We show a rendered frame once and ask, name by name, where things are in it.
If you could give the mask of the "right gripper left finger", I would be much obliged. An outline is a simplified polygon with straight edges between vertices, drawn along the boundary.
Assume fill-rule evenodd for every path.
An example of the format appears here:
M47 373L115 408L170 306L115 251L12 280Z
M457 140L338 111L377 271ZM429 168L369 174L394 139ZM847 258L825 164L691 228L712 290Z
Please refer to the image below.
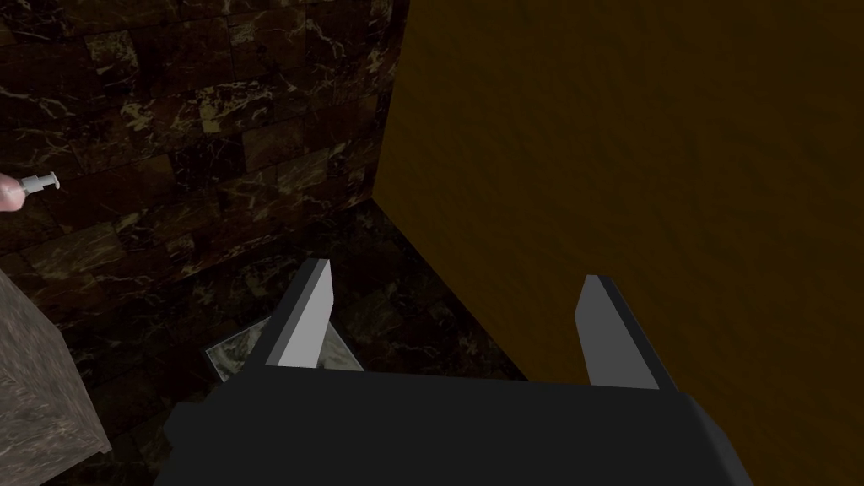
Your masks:
M315 368L333 304L329 260L305 260L267 319L243 369L265 365Z

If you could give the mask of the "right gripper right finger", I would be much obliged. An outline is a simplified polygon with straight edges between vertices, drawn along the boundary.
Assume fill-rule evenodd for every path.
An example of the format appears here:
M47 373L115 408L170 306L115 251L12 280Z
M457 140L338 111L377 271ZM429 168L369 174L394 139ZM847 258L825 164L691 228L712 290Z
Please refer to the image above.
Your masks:
M678 390L609 276L585 277L575 308L575 326L591 385Z

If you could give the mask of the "pale marble slab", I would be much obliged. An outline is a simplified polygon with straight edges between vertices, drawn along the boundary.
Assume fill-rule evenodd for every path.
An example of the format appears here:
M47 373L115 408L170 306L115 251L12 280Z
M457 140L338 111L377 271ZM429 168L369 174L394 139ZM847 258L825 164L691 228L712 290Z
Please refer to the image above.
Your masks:
M226 382L231 376L242 370L246 359L261 336L267 320L268 318L265 318L243 327L225 339L209 344L202 349L202 353L210 361L214 374L222 382ZM328 370L364 370L332 323L327 326L316 367Z

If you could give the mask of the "brown wooden door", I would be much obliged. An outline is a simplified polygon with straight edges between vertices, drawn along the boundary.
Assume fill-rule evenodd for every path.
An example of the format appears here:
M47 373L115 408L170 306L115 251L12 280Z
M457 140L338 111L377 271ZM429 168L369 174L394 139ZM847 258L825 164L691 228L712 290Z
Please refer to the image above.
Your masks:
M756 486L864 486L864 0L410 0L374 199L526 378L605 274Z

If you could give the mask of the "grey stone block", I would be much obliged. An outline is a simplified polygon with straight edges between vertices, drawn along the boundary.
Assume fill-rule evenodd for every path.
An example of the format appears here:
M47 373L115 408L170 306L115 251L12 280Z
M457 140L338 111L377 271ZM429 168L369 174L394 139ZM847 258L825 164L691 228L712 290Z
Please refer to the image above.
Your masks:
M111 449L59 329L0 270L0 486L41 486Z

